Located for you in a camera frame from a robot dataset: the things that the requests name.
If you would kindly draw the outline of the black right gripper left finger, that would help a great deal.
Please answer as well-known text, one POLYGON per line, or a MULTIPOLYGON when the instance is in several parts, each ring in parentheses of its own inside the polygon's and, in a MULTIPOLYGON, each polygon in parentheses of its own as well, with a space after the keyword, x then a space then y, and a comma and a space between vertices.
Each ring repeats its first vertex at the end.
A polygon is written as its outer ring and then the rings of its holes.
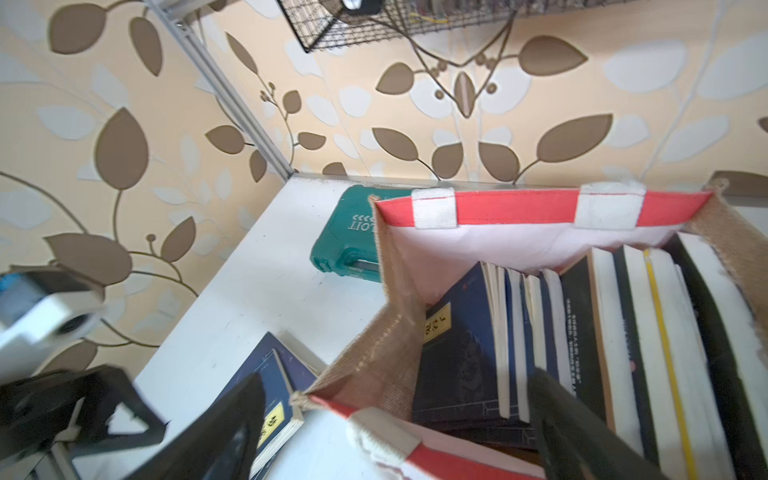
POLYGON ((257 373, 239 382, 130 479, 248 479, 264 423, 257 373))

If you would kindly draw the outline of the navy book dragon cover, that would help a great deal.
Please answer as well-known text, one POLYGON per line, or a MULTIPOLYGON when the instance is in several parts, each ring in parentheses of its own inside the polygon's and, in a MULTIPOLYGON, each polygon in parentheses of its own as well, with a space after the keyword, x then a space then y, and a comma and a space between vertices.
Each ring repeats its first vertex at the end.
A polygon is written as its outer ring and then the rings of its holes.
POLYGON ((510 394, 517 407, 521 422, 530 422, 530 406, 527 397, 528 362, 523 322, 523 302, 520 289, 521 274, 506 270, 506 302, 508 317, 508 346, 510 394))

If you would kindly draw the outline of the burlap canvas bag red front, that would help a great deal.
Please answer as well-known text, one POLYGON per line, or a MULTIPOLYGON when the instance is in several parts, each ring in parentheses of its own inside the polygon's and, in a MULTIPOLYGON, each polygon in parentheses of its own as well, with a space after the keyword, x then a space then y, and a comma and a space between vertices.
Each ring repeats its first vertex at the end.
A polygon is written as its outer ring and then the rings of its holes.
POLYGON ((715 188, 665 192, 602 182, 578 189, 416 189, 374 201, 372 210, 387 304, 297 400, 344 417, 350 442, 402 477, 547 478, 531 420, 518 419, 510 394, 507 269, 521 274, 528 379, 540 369, 525 289, 525 278, 535 275, 544 310, 544 371, 575 398, 560 274, 591 248, 666 251, 677 233, 703 237, 745 296, 767 360, 767 239, 715 188), (478 262, 490 300, 501 419, 416 424, 411 415, 426 312, 478 262))

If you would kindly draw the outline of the blue book yellow label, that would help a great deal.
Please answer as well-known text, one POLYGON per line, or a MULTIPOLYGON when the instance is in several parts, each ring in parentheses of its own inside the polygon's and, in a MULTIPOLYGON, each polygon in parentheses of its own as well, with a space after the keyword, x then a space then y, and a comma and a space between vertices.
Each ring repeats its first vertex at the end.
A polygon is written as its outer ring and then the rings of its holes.
POLYGON ((767 477, 767 360, 745 296, 703 237, 677 233, 665 245, 680 267, 735 476, 767 477))

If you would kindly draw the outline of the purple navy barcode book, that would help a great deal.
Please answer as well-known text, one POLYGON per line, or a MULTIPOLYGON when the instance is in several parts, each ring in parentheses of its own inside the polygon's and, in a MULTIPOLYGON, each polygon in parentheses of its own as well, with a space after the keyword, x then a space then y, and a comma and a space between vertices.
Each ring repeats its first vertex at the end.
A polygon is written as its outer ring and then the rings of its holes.
POLYGON ((483 264, 476 263, 426 312, 412 421, 501 419, 494 331, 483 264))

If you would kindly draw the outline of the green plastic tool case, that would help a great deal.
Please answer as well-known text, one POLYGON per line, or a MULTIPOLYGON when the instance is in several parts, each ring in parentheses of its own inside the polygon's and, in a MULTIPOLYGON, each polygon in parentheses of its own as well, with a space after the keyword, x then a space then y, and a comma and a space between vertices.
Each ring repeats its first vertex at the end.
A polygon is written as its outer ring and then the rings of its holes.
POLYGON ((369 197, 388 200, 409 196, 410 189, 349 187, 340 197, 310 253, 315 268, 325 273, 381 282, 369 197))

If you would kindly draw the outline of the aluminium frame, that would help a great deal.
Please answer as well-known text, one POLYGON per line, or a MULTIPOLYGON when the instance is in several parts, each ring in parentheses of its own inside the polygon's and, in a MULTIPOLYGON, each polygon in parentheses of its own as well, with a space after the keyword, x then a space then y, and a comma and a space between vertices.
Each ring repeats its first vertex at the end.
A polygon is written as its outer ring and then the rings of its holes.
POLYGON ((232 119, 243 128, 278 177, 287 182, 294 174, 293 169, 185 20, 186 15, 207 5, 208 1, 145 1, 145 4, 159 17, 189 60, 208 81, 224 111, 230 113, 232 119))

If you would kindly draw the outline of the navy book bottom stack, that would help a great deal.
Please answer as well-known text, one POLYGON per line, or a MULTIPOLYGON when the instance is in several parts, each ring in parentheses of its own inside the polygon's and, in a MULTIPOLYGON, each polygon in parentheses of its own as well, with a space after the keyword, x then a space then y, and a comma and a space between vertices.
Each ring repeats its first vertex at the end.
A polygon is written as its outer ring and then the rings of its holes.
POLYGON ((261 377, 266 400, 257 456, 251 466, 250 478, 265 479, 274 456, 304 424, 300 408, 290 403, 291 395, 310 387, 317 379, 318 371, 297 356, 280 338, 267 332, 217 399, 253 372, 261 377))

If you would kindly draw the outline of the yellow cartoon book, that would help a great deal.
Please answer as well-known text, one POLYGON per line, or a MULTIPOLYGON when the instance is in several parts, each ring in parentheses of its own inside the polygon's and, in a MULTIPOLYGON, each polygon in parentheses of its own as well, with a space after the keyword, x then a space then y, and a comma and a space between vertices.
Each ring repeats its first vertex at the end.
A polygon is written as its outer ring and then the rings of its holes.
POLYGON ((643 252, 690 479, 733 479, 733 462, 681 268, 658 248, 643 252))

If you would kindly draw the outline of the black brown cover book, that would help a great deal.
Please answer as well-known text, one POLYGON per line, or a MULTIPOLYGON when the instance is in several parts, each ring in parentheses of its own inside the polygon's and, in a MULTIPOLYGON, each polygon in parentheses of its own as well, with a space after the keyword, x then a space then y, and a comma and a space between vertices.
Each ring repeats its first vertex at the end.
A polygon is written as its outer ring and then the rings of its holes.
POLYGON ((613 254, 591 248, 560 274, 575 396, 636 453, 643 441, 613 254))

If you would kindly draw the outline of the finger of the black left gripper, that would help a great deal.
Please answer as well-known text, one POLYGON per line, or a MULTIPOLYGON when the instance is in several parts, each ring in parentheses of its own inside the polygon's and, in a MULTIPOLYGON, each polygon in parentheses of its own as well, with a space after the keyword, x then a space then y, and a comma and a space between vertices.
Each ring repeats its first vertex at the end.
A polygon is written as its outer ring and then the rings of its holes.
POLYGON ((166 431, 166 424, 118 367, 55 370, 1 387, 3 459, 43 451, 70 427, 77 429, 72 440, 74 456, 156 445, 166 431), (108 420, 120 405, 146 425, 144 431, 109 431, 108 420))

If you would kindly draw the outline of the navy book small yellow label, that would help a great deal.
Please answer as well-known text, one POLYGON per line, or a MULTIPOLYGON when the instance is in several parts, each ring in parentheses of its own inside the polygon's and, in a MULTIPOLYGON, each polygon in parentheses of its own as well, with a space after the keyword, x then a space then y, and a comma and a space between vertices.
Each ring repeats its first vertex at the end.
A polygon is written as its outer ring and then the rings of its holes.
POLYGON ((525 278, 527 307, 532 329, 533 353, 535 366, 546 370, 546 342, 544 330, 544 310, 541 292, 541 280, 535 275, 525 278))

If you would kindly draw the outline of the black wolf cover book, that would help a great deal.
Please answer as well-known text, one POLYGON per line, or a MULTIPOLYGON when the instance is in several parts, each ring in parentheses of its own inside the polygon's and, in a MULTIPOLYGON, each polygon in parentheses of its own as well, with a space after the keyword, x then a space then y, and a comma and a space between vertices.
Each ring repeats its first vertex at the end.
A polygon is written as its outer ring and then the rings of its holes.
POLYGON ((686 479, 680 427, 643 252, 613 253, 625 322, 643 456, 669 479, 686 479))

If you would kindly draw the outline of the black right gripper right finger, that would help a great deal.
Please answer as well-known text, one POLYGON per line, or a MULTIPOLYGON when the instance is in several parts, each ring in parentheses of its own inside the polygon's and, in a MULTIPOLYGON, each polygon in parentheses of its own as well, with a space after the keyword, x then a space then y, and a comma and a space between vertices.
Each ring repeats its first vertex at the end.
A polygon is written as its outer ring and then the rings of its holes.
POLYGON ((527 397, 548 479, 664 477, 546 371, 534 370, 527 381, 527 397))

